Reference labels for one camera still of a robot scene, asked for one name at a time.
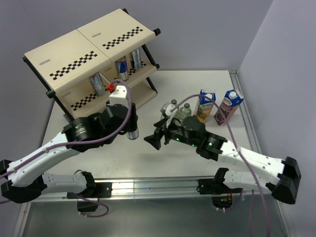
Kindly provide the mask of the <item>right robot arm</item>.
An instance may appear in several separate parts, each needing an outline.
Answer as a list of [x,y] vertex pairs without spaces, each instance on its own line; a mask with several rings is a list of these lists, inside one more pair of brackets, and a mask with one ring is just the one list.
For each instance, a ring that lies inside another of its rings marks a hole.
[[208,132],[205,124],[191,116],[181,126],[166,119],[157,122],[154,134],[144,138],[156,150],[161,148],[161,139],[167,145],[171,140],[196,148],[201,157],[224,164],[212,178],[198,180],[197,191],[201,195],[223,195],[241,190],[262,188],[271,192],[276,200],[295,204],[301,181],[301,172],[296,159],[268,157],[254,151],[235,147],[233,142]]

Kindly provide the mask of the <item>energy drink can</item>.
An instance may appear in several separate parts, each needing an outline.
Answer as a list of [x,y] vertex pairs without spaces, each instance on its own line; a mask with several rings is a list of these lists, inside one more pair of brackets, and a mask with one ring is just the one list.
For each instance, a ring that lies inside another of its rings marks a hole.
[[130,126],[126,132],[126,136],[130,140],[136,140],[139,137],[139,130],[137,125]]
[[96,95],[102,96],[105,94],[105,86],[99,72],[91,75],[89,81]]
[[115,65],[116,65],[118,79],[121,79],[123,81],[127,81],[128,80],[128,69],[127,69],[126,57],[123,56],[120,59],[118,59],[115,62]]
[[140,57],[140,50],[137,48],[136,50],[130,52],[129,54],[130,57],[130,63],[131,66],[134,70],[139,71],[142,68],[142,63],[141,63],[141,57]]

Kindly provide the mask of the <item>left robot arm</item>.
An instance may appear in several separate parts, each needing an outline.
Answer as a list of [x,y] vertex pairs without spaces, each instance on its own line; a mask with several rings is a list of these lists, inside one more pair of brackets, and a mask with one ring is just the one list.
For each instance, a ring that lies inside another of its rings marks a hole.
[[0,162],[0,176],[7,179],[1,194],[14,203],[33,201],[44,194],[67,193],[89,198],[97,185],[90,172],[74,175],[54,175],[48,170],[64,160],[87,150],[111,144],[117,135],[138,138],[135,104],[109,105],[102,113],[78,118],[66,125],[50,142],[28,156]]

